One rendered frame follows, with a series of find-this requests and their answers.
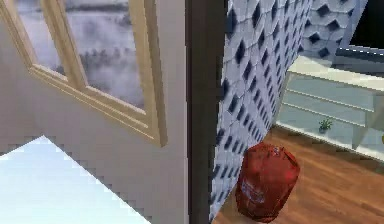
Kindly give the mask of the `white shelf unit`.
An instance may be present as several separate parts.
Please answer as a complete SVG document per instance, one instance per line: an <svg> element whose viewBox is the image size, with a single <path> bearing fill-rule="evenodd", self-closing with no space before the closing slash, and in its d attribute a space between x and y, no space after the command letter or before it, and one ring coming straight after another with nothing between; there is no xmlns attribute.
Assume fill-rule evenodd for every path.
<svg viewBox="0 0 384 224"><path fill-rule="evenodd" d="M321 134L326 118L333 125ZM275 124L384 162L384 78L300 56L286 72Z"/></svg>

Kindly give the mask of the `beige framed window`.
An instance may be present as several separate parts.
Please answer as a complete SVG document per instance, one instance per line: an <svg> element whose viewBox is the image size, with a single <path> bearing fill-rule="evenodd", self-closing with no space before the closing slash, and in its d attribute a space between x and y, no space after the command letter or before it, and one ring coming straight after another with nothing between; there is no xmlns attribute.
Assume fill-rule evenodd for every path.
<svg viewBox="0 0 384 224"><path fill-rule="evenodd" d="M155 0L0 0L0 19L30 75L166 144Z"/></svg>

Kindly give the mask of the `red sack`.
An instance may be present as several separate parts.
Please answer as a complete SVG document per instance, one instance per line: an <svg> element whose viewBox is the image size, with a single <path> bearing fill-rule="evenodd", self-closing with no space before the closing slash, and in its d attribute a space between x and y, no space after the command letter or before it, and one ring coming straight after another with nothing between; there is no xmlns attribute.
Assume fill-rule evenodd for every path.
<svg viewBox="0 0 384 224"><path fill-rule="evenodd" d="M238 211L261 223L277 218L297 180L300 165L284 147L260 142L244 154L236 185Z"/></svg>

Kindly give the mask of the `small green potted plant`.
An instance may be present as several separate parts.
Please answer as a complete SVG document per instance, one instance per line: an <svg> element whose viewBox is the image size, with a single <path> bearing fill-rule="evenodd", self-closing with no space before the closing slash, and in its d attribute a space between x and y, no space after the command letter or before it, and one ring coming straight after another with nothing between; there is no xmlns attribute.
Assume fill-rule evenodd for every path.
<svg viewBox="0 0 384 224"><path fill-rule="evenodd" d="M333 125L333 122L332 122L331 119L326 118L326 119L320 121L319 125L320 125L319 132L321 134L325 134L328 130L331 129L331 126Z"/></svg>

